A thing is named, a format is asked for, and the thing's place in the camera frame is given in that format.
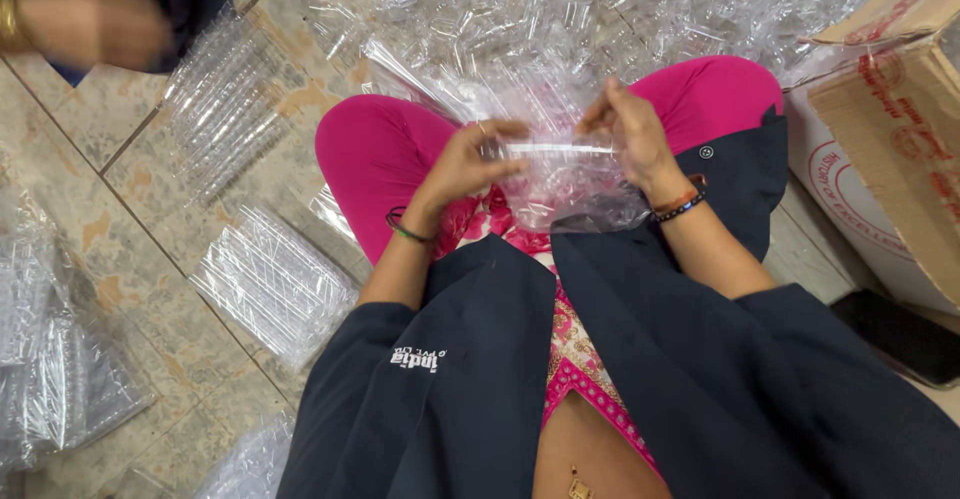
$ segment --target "gold bangle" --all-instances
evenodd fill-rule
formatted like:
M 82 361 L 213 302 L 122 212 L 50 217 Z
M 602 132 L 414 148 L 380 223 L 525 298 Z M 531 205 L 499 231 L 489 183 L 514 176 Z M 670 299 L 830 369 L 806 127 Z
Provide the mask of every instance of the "gold bangle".
M 17 0 L 0 0 L 0 47 L 7 50 L 29 49 L 30 40 L 20 29 Z

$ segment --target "bracelet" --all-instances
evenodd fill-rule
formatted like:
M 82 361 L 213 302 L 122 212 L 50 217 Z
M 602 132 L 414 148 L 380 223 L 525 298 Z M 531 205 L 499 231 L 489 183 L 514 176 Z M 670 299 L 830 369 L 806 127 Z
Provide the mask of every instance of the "bracelet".
M 407 239 L 413 239 L 418 243 L 425 245 L 427 243 L 432 243 L 433 238 L 428 238 L 426 236 L 418 235 L 412 231 L 407 230 L 404 226 L 401 225 L 401 218 L 403 217 L 403 212 L 407 210 L 407 207 L 393 207 L 390 211 L 387 212 L 387 226 L 393 230 L 394 233 L 405 237 Z
M 30 39 L 20 29 L 17 0 L 0 0 L 0 47 L 16 51 L 30 46 Z
M 696 206 L 697 203 L 699 203 L 700 201 L 703 201 L 703 200 L 706 199 L 706 198 L 707 198 L 707 191 L 704 189 L 704 190 L 700 191 L 699 193 L 697 193 L 692 199 L 690 199 L 689 201 L 683 203 L 682 205 L 678 206 L 677 208 L 675 208 L 675 209 L 673 209 L 673 210 L 670 210 L 670 211 L 666 212 L 665 214 L 657 214 L 657 215 L 656 215 L 656 221 L 657 221 L 658 223 L 664 223 L 664 222 L 666 222 L 667 220 L 670 220 L 671 218 L 676 218 L 676 217 L 678 217 L 679 215 L 683 214 L 684 212 L 692 209 L 694 206 Z

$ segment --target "person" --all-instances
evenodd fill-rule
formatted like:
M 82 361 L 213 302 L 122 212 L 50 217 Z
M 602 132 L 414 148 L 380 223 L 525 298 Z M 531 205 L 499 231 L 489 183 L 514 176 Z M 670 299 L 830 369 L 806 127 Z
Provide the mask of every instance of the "person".
M 166 74 L 229 2 L 0 0 L 0 54 L 39 52 L 81 76 L 98 62 Z
M 0 0 L 0 52 L 39 52 L 78 70 L 147 70 L 169 31 L 154 0 Z
M 956 496 L 960 429 L 762 265 L 787 180 L 776 79 L 727 56 L 611 79 L 596 130 L 625 138 L 655 219 L 537 235 L 496 185 L 524 163 L 477 151 L 522 122 L 458 130 L 376 95 L 323 117 L 320 168 L 374 269 L 310 372 L 277 497 Z

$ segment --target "hand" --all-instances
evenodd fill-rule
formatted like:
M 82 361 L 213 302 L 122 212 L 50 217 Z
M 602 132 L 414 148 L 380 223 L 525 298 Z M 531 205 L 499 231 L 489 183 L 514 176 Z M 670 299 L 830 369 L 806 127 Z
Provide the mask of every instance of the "hand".
M 102 62 L 146 70 L 169 44 L 154 0 L 17 0 L 17 11 L 37 51 L 81 69 Z
M 664 125 L 654 106 L 633 95 L 617 77 L 607 77 L 603 93 L 577 124 L 578 134 L 610 133 L 623 137 L 620 164 L 627 180 L 639 186 L 651 205 L 666 204 L 693 190 L 666 143 Z
M 527 168 L 525 160 L 485 161 L 480 147 L 498 136 L 526 137 L 527 125 L 518 120 L 483 120 L 458 131 L 439 154 L 414 195 L 414 201 L 443 210 L 451 201 Z

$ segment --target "pink embroidered border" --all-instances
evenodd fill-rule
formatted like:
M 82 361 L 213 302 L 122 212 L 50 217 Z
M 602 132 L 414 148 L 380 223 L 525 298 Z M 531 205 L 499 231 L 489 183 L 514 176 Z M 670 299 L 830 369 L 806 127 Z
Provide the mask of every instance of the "pink embroidered border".
M 643 443 L 643 438 L 637 432 L 637 427 L 634 426 L 634 422 L 630 419 L 627 411 L 611 399 L 610 396 L 603 391 L 603 388 L 598 386 L 594 380 L 577 368 L 567 357 L 560 359 L 557 372 L 554 374 L 550 383 L 547 384 L 546 401 L 543 402 L 543 420 L 540 422 L 541 430 L 544 429 L 546 421 L 550 419 L 550 416 L 553 415 L 553 412 L 560 406 L 560 402 L 564 400 L 571 389 L 576 391 L 583 399 L 588 401 L 594 409 L 599 411 L 600 415 L 603 415 L 604 418 L 620 432 L 623 439 L 627 440 L 627 443 L 636 450 L 637 454 L 642 456 L 643 460 L 650 465 L 654 472 L 660 475 L 660 471 L 657 471 L 657 466 L 654 463 L 653 456 L 647 451 L 647 447 Z

